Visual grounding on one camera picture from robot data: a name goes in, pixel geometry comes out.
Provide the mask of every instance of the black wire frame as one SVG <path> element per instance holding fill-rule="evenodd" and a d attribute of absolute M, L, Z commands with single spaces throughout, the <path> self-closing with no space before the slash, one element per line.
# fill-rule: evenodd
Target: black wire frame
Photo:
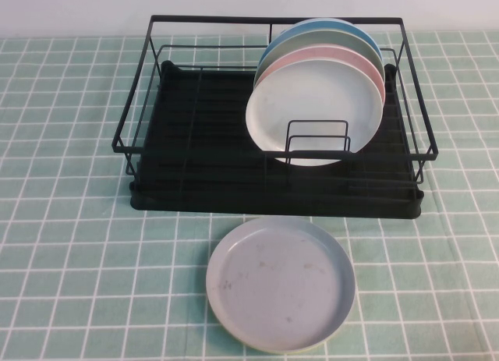
<path fill-rule="evenodd" d="M 147 34 L 144 40 L 142 53 L 140 56 L 139 64 L 137 66 L 136 74 L 133 78 L 133 83 L 129 92 L 129 96 L 126 100 L 125 107 L 123 109 L 122 116 L 119 120 L 118 126 L 115 131 L 115 135 L 112 140 L 112 149 L 115 153 L 125 154 L 127 159 L 126 173 L 128 175 L 133 175 L 137 179 L 137 169 L 133 167 L 132 156 L 134 154 L 142 154 L 144 153 L 144 149 L 142 147 L 136 146 L 137 135 L 140 130 L 140 126 L 143 120 L 144 111 L 147 104 L 147 98 L 149 97 L 151 84 L 153 82 L 154 73 L 157 71 L 158 75 L 162 76 L 161 68 L 158 62 L 159 55 L 164 48 L 265 48 L 267 45 L 175 45 L 175 44 L 164 44 L 159 47 L 156 51 L 154 47 L 154 43 L 151 37 L 152 30 L 155 23 L 225 23 L 225 24 L 253 24 L 253 25 L 267 25 L 268 26 L 268 40 L 269 43 L 272 37 L 273 25 L 291 25 L 298 23 L 304 19 L 309 19 L 306 17 L 303 18 L 267 18 L 267 17 L 236 17 L 236 16 L 152 16 L 150 18 L 149 27 L 147 28 Z M 416 67 L 414 66 L 414 61 L 412 59 L 412 53 L 409 47 L 409 41 L 407 38 L 407 34 L 405 32 L 405 27 L 402 18 L 360 18 L 360 17 L 346 17 L 339 18 L 343 19 L 352 24 L 362 24 L 362 25 L 391 25 L 398 26 L 400 29 L 400 33 L 402 34 L 402 44 L 400 50 L 397 52 L 392 48 L 381 48 L 382 51 L 389 51 L 391 55 L 393 55 L 395 61 L 395 67 L 398 74 L 398 79 L 400 82 L 400 87 L 402 89 L 403 96 L 403 106 L 405 109 L 405 115 L 407 116 L 407 121 L 409 124 L 410 135 L 412 137 L 412 144 L 414 146 L 415 153 L 408 154 L 355 154 L 346 149 L 347 145 L 349 146 L 349 137 L 348 134 L 345 133 L 344 136 L 336 136 L 338 138 L 342 138 L 345 140 L 345 149 L 343 150 L 314 150 L 314 151 L 305 151 L 305 150 L 294 150 L 290 151 L 288 149 L 290 136 L 287 136 L 286 146 L 287 149 L 285 152 L 282 151 L 267 151 L 265 153 L 265 158 L 283 158 L 286 162 L 289 162 L 292 158 L 315 158 L 315 159 L 335 159 L 335 160 L 343 160 L 343 161 L 380 161 L 380 162 L 406 162 L 410 165 L 411 162 L 415 162 L 418 164 L 416 174 L 414 175 L 414 183 L 420 184 L 423 181 L 423 166 L 426 161 L 434 161 L 438 155 L 437 143 L 435 141 L 434 132 L 430 123 L 430 119 L 428 117 L 428 113 L 426 111 L 426 107 L 423 100 L 423 94 L 421 91 L 421 87 L 419 85 L 418 76 L 416 73 Z M 151 47 L 151 51 L 155 58 L 153 73 L 150 77 L 149 87 L 146 92 L 146 99 L 144 101 L 144 105 L 142 107 L 142 111 L 140 113 L 139 120 L 137 121 L 136 133 L 133 138 L 133 142 L 131 145 L 126 146 L 123 143 L 123 139 L 121 138 L 121 133 L 124 125 L 126 124 L 126 119 L 129 114 L 130 107 L 133 103 L 133 98 L 136 93 L 136 88 L 140 80 L 140 74 L 142 73 L 143 64 L 146 58 L 146 54 L 148 52 L 149 46 Z M 409 103 L 407 101 L 407 95 L 405 93 L 405 87 L 402 80 L 401 71 L 399 71 L 399 64 L 404 53 L 406 54 L 407 63 L 409 64 L 410 72 L 412 75 L 412 81 L 414 84 L 414 88 L 416 91 L 416 96 L 419 103 L 419 108 L 421 111 L 421 115 L 423 117 L 423 122 L 426 129 L 427 138 L 429 141 L 429 147 L 426 152 L 420 152 L 418 145 L 416 134 L 414 132 L 413 122 L 411 118 L 411 113 L 409 110 Z M 185 68 L 197 68 L 201 69 L 210 69 L 210 68 L 226 68 L 226 69 L 255 69 L 256 66 L 209 66 L 209 65 L 182 65 Z M 402 110 L 399 105 L 398 112 L 402 116 Z M 405 130 L 404 123 L 401 121 L 401 128 Z"/>

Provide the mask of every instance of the white plate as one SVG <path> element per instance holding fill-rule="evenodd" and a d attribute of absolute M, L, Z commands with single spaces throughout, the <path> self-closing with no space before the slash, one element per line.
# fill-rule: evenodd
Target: white plate
<path fill-rule="evenodd" d="M 332 58 L 294 62 L 267 76 L 246 106 L 246 125 L 261 150 L 285 151 L 291 120 L 346 120 L 350 151 L 362 149 L 376 133 L 383 103 L 363 72 Z M 344 123 L 293 123 L 293 135 L 343 136 Z M 293 138 L 289 150 L 343 150 L 342 138 Z M 318 166 L 337 160 L 292 159 L 292 165 Z"/>
<path fill-rule="evenodd" d="M 301 218 L 235 228 L 207 269 L 207 296 L 234 337 L 265 352 L 298 352 L 328 339 L 352 308 L 355 276 L 340 244 Z"/>

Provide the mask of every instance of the white grout line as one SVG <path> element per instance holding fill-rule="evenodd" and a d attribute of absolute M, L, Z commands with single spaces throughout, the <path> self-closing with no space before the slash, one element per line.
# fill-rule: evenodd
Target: white grout line
<path fill-rule="evenodd" d="M 349 246 L 350 261 L 353 263 L 352 244 L 350 243 L 349 225 L 346 221 L 346 218 L 343 218 L 343 225 L 345 225 L 346 240 L 347 240 L 347 243 Z M 364 348 L 366 349 L 367 361 L 369 361 L 370 360 L 370 350 L 369 350 L 369 344 L 367 342 L 366 324 L 365 324 L 364 315 L 362 312 L 362 304 L 360 303 L 360 291 L 359 291 L 357 279 L 356 279 L 356 302 L 357 302 L 357 306 L 359 307 L 359 319 L 360 319 L 360 326 L 362 328 L 362 336 L 364 339 Z"/>
<path fill-rule="evenodd" d="M 424 64 L 423 64 L 423 71 L 426 71 L 426 66 Z M 440 105 L 438 105 L 437 107 L 438 107 L 441 115 L 444 116 L 444 113 L 442 112 L 442 110 L 440 108 Z M 444 120 L 444 124 L 445 124 L 446 128 L 450 131 L 450 129 L 448 128 L 447 123 L 445 122 L 445 120 Z M 452 142 L 453 146 L 455 147 L 455 142 L 454 142 L 454 140 L 452 138 L 451 138 L 451 142 Z M 461 168 L 463 168 L 463 165 L 462 165 L 462 162 L 461 162 L 461 158 L 459 156 L 458 156 L 458 162 L 459 162 L 459 165 L 461 166 Z M 434 180 L 434 183 L 435 183 L 435 186 L 438 189 L 438 181 Z M 439 194 L 439 197 L 440 197 L 440 200 L 441 200 L 441 206 L 443 207 L 443 210 L 444 210 L 443 215 L 445 216 L 445 218 L 447 220 L 448 227 L 449 227 L 449 230 L 451 232 L 451 237 L 453 238 L 453 240 L 454 240 L 454 242 L 456 244 L 456 250 L 458 252 L 458 257 L 460 259 L 460 261 L 457 261 L 457 262 L 460 262 L 462 264 L 462 269 L 463 269 L 463 271 L 465 273 L 466 284 L 470 288 L 472 288 L 471 280 L 469 278 L 468 271 L 466 270 L 466 265 L 465 265 L 464 259 L 462 258 L 461 249 L 459 247 L 459 244 L 457 243 L 457 240 L 454 237 L 454 231 L 452 229 L 451 221 L 450 221 L 450 219 L 448 217 L 448 214 L 447 214 L 447 211 L 446 211 L 444 199 L 442 198 L 441 193 L 438 193 L 438 194 Z M 482 319 L 482 316 L 480 314 L 480 308 L 478 307 L 478 304 L 476 303 L 475 290 L 472 290 L 471 292 L 472 292 L 472 295 L 471 295 L 471 297 L 472 297 L 472 303 L 473 303 L 474 309 L 475 309 L 475 311 L 477 313 L 477 316 L 478 316 L 478 318 L 480 320 L 480 327 L 481 327 L 481 330 L 483 332 L 483 336 L 485 338 L 485 341 L 487 343 L 487 348 L 489 350 L 489 353 L 492 355 L 493 359 L 495 360 L 495 356 L 493 354 L 493 348 L 492 348 L 492 345 L 490 343 L 489 335 L 488 335 L 488 333 L 486 331 L 485 326 L 483 325 L 483 319 Z"/>

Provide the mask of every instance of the black dish rack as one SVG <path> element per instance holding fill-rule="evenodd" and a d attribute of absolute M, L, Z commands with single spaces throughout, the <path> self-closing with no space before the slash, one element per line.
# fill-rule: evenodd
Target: black dish rack
<path fill-rule="evenodd" d="M 438 154 L 423 102 L 404 25 L 400 18 L 342 18 L 353 24 L 388 25 L 399 29 L 400 49 L 382 48 L 391 56 L 385 66 L 386 101 L 380 128 L 359 152 L 349 151 L 344 136 L 318 136 L 345 141 L 344 150 L 289 150 L 299 135 L 289 133 L 286 151 L 262 151 L 246 128 L 246 103 L 253 90 L 256 66 L 239 64 L 177 65 L 161 56 L 171 48 L 247 50 L 266 44 L 170 44 L 153 39 L 153 27 L 166 23 L 234 23 L 262 25 L 272 38 L 275 25 L 305 18 L 152 16 L 126 106 L 112 141 L 114 152 L 128 161 L 133 176 L 131 205 L 154 211 L 237 214 L 294 214 L 369 218 L 416 218 L 421 212 L 425 161 Z M 413 105 L 424 130 L 415 132 L 402 67 L 413 82 Z M 284 158 L 287 163 L 276 158 Z M 289 165 L 293 158 L 339 159 L 319 167 Z"/>

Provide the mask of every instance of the green tile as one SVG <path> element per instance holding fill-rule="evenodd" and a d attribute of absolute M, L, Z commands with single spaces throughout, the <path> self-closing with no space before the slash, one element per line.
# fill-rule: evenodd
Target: green tile
<path fill-rule="evenodd" d="M 168 293 L 170 285 L 170 269 L 139 269 L 137 271 L 135 294 L 164 294 Z"/>
<path fill-rule="evenodd" d="M 175 265 L 206 265 L 208 253 L 208 242 L 177 242 Z"/>
<path fill-rule="evenodd" d="M 454 74 L 460 83 L 482 83 L 480 73 L 476 70 L 454 71 Z"/>
<path fill-rule="evenodd" d="M 327 341 L 327 350 L 335 355 L 365 354 L 362 327 L 359 324 L 343 324 Z"/>
<path fill-rule="evenodd" d="M 36 242 L 41 223 L 12 223 L 7 231 L 6 242 Z"/>
<path fill-rule="evenodd" d="M 67 271 L 62 281 L 61 296 L 92 296 L 96 282 L 97 271 Z"/>
<path fill-rule="evenodd" d="M 16 300 L 2 300 L 0 301 L 0 326 L 10 327 L 10 322 L 14 315 L 16 308 Z"/>
<path fill-rule="evenodd" d="M 5 94 L 0 106 L 4 108 L 23 108 L 27 98 L 27 94 Z"/>
<path fill-rule="evenodd" d="M 102 251 L 104 245 L 83 244 L 73 245 L 69 253 L 69 268 L 93 268 L 101 265 Z"/>
<path fill-rule="evenodd" d="M 30 170 L 30 177 L 51 176 L 56 177 L 61 166 L 59 158 L 35 158 Z"/>
<path fill-rule="evenodd" d="M 139 241 L 141 229 L 142 220 L 113 220 L 109 229 L 109 240 Z"/>
<path fill-rule="evenodd" d="M 474 70 L 476 64 L 471 58 L 467 57 L 450 57 L 448 59 L 453 70 Z"/>
<path fill-rule="evenodd" d="M 462 43 L 459 32 L 438 32 L 437 35 L 442 43 Z"/>
<path fill-rule="evenodd" d="M 164 324 L 168 297 L 133 298 L 131 324 Z"/>
<path fill-rule="evenodd" d="M 387 240 L 390 262 L 422 262 L 423 257 L 417 240 Z"/>
<path fill-rule="evenodd" d="M 1 297 L 18 297 L 23 286 L 25 273 L 0 272 Z"/>
<path fill-rule="evenodd" d="M 70 52 L 48 53 L 45 63 L 49 65 L 65 65 L 69 61 Z"/>
<path fill-rule="evenodd" d="M 388 266 L 355 266 L 357 285 L 360 291 L 392 290 Z"/>
<path fill-rule="evenodd" d="M 490 45 L 487 44 L 468 44 L 471 55 L 495 55 Z"/>
<path fill-rule="evenodd" d="M 79 76 L 86 78 L 90 74 L 90 65 L 69 65 L 66 67 L 65 76 Z"/>
<path fill-rule="evenodd" d="M 68 242 L 73 229 L 71 221 L 46 221 L 41 229 L 40 242 Z"/>
<path fill-rule="evenodd" d="M 456 257 L 453 254 L 455 247 L 451 248 L 453 241 L 446 238 L 423 239 L 423 251 L 427 262 L 448 262 L 454 261 Z"/>
<path fill-rule="evenodd" d="M 445 210 L 450 212 L 476 211 L 470 192 L 442 192 Z"/>
<path fill-rule="evenodd" d="M 60 299 L 57 302 L 53 326 L 86 326 L 92 299 Z"/>
<path fill-rule="evenodd" d="M 384 252 L 384 245 L 380 239 L 353 239 L 350 242 L 350 246 L 352 247 L 354 263 L 386 262 L 387 260 Z"/>
<path fill-rule="evenodd" d="M 177 239 L 208 239 L 209 235 L 210 220 L 208 218 L 179 219 Z M 218 239 L 214 233 L 212 239 Z"/>
<path fill-rule="evenodd" d="M 87 179 L 85 178 L 62 178 L 57 181 L 54 197 L 82 196 Z"/>
<path fill-rule="evenodd" d="M 12 78 L 9 83 L 8 92 L 30 92 L 34 84 L 34 79 L 15 79 Z"/>
<path fill-rule="evenodd" d="M 455 84 L 454 76 L 450 71 L 428 71 L 431 83 Z"/>
<path fill-rule="evenodd" d="M 430 282 L 422 265 L 395 265 L 391 267 L 395 286 L 399 291 L 428 290 Z"/>
<path fill-rule="evenodd" d="M 499 266 L 497 263 L 466 263 L 466 270 L 473 288 L 499 288 Z"/>
<path fill-rule="evenodd" d="M 47 219 L 74 219 L 80 209 L 80 199 L 53 199 L 48 208 Z"/>
<path fill-rule="evenodd" d="M 346 218 L 349 236 L 381 236 L 377 219 Z"/>
<path fill-rule="evenodd" d="M 435 85 L 433 86 L 435 96 L 440 98 L 461 98 L 461 93 L 456 85 Z"/>
<path fill-rule="evenodd" d="M 202 356 L 203 326 L 168 327 L 165 355 L 167 357 Z"/>
<path fill-rule="evenodd" d="M 444 326 L 451 352 L 483 352 L 487 349 L 479 324 L 464 322 L 450 323 Z"/>
<path fill-rule="evenodd" d="M 462 84 L 462 94 L 465 98 L 487 98 L 489 94 L 483 84 Z"/>
<path fill-rule="evenodd" d="M 133 269 L 102 271 L 97 294 L 102 296 L 130 295 L 134 275 Z"/>
<path fill-rule="evenodd" d="M 242 343 L 222 326 L 210 326 L 206 333 L 206 356 L 241 356 Z"/>
<path fill-rule="evenodd" d="M 393 293 L 363 293 L 360 295 L 360 306 L 365 321 L 400 320 Z"/>
<path fill-rule="evenodd" d="M 463 289 L 467 286 L 461 264 L 430 265 L 429 269 L 435 289 Z"/>
<path fill-rule="evenodd" d="M 464 172 L 442 171 L 433 173 L 439 189 L 468 189 Z"/>
<path fill-rule="evenodd" d="M 31 271 L 23 295 L 56 296 L 60 280 L 60 271 Z"/>
<path fill-rule="evenodd" d="M 54 39 L 52 42 L 52 51 L 71 51 L 75 44 L 75 39 Z"/>
<path fill-rule="evenodd" d="M 140 250 L 140 266 L 164 266 L 172 263 L 173 243 L 145 243 Z"/>
<path fill-rule="evenodd" d="M 132 328 L 126 339 L 125 357 L 161 356 L 163 350 L 163 328 Z"/>
<path fill-rule="evenodd" d="M 466 43 L 487 43 L 487 38 L 483 31 L 464 31 L 462 36 Z"/>
<path fill-rule="evenodd" d="M 139 244 L 109 244 L 104 255 L 104 267 L 135 266 Z"/>
<path fill-rule="evenodd" d="M 495 261 L 490 240 L 487 237 L 458 238 L 463 260 Z"/>
<path fill-rule="evenodd" d="M 205 296 L 174 296 L 170 302 L 169 324 L 203 324 Z"/>
<path fill-rule="evenodd" d="M 418 45 L 419 54 L 422 57 L 443 57 L 444 53 L 439 44 L 435 45 Z"/>
<path fill-rule="evenodd" d="M 89 330 L 84 357 L 88 359 L 119 358 L 122 354 L 124 328 Z"/>
<path fill-rule="evenodd" d="M 21 300 L 14 327 L 47 327 L 54 300 Z"/>
<path fill-rule="evenodd" d="M 68 246 L 37 246 L 34 253 L 33 269 L 57 269 L 64 267 Z"/>
<path fill-rule="evenodd" d="M 467 292 L 437 292 L 437 301 L 443 320 L 476 319 L 472 297 Z"/>
<path fill-rule="evenodd" d="M 176 267 L 172 293 L 205 293 L 205 275 L 204 267 Z"/>
<path fill-rule="evenodd" d="M 14 200 L 5 200 L 0 203 L 0 220 L 8 221 L 14 211 L 16 202 Z"/>
<path fill-rule="evenodd" d="M 366 336 L 371 355 L 406 353 L 400 324 L 366 324 Z"/>
<path fill-rule="evenodd" d="M 398 301 L 404 320 L 438 320 L 434 296 L 430 293 L 400 293 Z"/>
<path fill-rule="evenodd" d="M 480 70 L 499 69 L 499 59 L 497 57 L 475 57 L 474 61 Z"/>
<path fill-rule="evenodd" d="M 180 227 L 183 221 L 183 218 L 179 220 L 179 239 L 207 239 L 205 228 L 209 228 L 209 219 L 200 218 L 195 221 L 196 226 L 190 225 L 190 227 L 189 222 L 187 222 L 188 220 L 186 220 L 186 225 L 183 226 L 186 230 L 181 234 Z M 213 218 L 211 222 L 211 238 L 213 240 L 220 240 L 241 224 L 242 218 Z"/>
<path fill-rule="evenodd" d="M 85 339 L 85 330 L 52 330 L 48 336 L 44 357 L 77 359 Z"/>
<path fill-rule="evenodd" d="M 411 353 L 446 353 L 444 332 L 439 324 L 406 324 Z"/>
<path fill-rule="evenodd" d="M 0 269 L 26 269 L 32 251 L 32 246 L 4 246 L 0 252 Z"/>
<path fill-rule="evenodd" d="M 129 298 L 96 298 L 92 313 L 92 326 L 122 326 L 126 325 Z"/>
<path fill-rule="evenodd" d="M 499 352 L 499 323 L 485 323 L 483 324 L 487 337 L 489 338 L 492 349 Z"/>
<path fill-rule="evenodd" d="M 497 218 L 496 214 L 484 214 L 483 215 L 483 220 L 485 221 L 485 226 L 487 227 L 487 230 L 489 233 L 497 234 L 499 233 L 499 219 Z M 492 238 L 493 244 L 496 245 L 497 243 L 496 238 Z M 497 244 L 496 247 L 497 254 L 499 255 L 499 244 Z"/>
<path fill-rule="evenodd" d="M 499 211 L 497 192 L 474 192 L 473 195 L 480 211 Z"/>
<path fill-rule="evenodd" d="M 175 238 L 177 220 L 147 219 L 143 230 L 143 240 L 172 240 Z"/>
<path fill-rule="evenodd" d="M 485 83 L 499 82 L 499 71 L 496 69 L 494 70 L 481 69 L 480 74 L 482 74 Z"/>
<path fill-rule="evenodd" d="M 7 343 L 6 359 L 37 359 L 45 340 L 45 332 L 39 330 L 14 330 Z"/>
<path fill-rule="evenodd" d="M 491 100 L 466 100 L 472 114 L 494 114 L 496 108 Z"/>
<path fill-rule="evenodd" d="M 468 57 L 469 53 L 464 44 L 443 44 L 444 52 L 448 56 Z"/>
<path fill-rule="evenodd" d="M 499 319 L 499 293 L 498 292 L 474 292 L 478 311 L 483 319 Z"/>

